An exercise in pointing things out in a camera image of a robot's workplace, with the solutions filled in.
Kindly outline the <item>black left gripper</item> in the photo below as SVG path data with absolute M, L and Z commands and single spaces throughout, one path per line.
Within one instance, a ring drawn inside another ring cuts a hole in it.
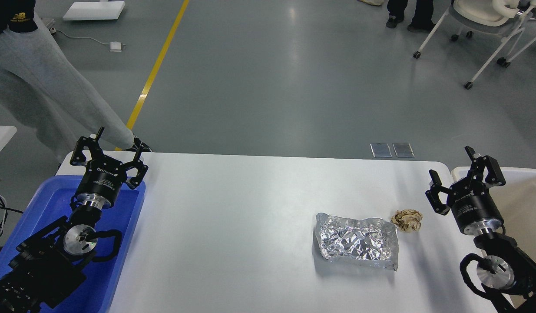
M 105 127 L 100 127 L 95 137 L 80 137 L 72 152 L 69 163 L 72 166 L 85 166 L 86 171 L 75 191 L 77 201 L 99 200 L 103 208 L 111 208 L 119 196 L 122 184 L 135 190 L 148 171 L 148 166 L 141 160 L 143 152 L 149 152 L 149 145 L 141 141 L 139 137 L 133 139 L 133 145 L 125 151 L 133 151 L 135 155 L 130 162 L 122 163 L 113 158 L 102 159 L 105 154 L 99 145 L 99 140 Z M 89 151 L 88 162 L 84 150 Z M 134 177 L 128 177 L 127 172 L 136 169 Z

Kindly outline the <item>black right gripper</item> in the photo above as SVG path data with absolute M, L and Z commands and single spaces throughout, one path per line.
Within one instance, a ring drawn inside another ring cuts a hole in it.
M 464 149 L 471 160 L 468 182 L 456 182 L 448 189 L 442 185 L 438 172 L 430 169 L 430 188 L 425 195 L 437 214 L 445 216 L 451 210 L 462 234 L 495 232 L 504 226 L 504 220 L 489 188 L 504 186 L 506 179 L 495 158 L 480 155 L 468 145 Z M 440 200 L 441 193 L 449 195 L 446 204 Z

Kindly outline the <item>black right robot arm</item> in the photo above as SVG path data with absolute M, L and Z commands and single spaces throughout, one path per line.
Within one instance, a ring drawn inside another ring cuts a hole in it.
M 460 233 L 472 236 L 485 256 L 467 254 L 460 262 L 461 277 L 475 294 L 490 301 L 499 313 L 536 313 L 536 262 L 506 235 L 504 219 L 489 190 L 504 186 L 498 161 L 480 155 L 470 146 L 467 176 L 443 186 L 439 174 L 429 170 L 425 192 L 433 211 L 452 213 Z

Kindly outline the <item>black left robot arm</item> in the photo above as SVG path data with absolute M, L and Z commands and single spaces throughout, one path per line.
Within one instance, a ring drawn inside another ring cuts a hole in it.
M 114 206 L 123 184 L 137 188 L 148 166 L 141 160 L 151 148 L 134 138 L 135 155 L 123 163 L 103 152 L 95 137 L 80 137 L 70 164 L 85 167 L 71 198 L 70 216 L 61 216 L 16 247 L 11 271 L 0 279 L 0 313 L 39 313 L 41 304 L 54 308 L 85 280 L 83 269 L 91 262 L 106 262 L 119 254 L 120 230 L 96 230 L 103 210 Z

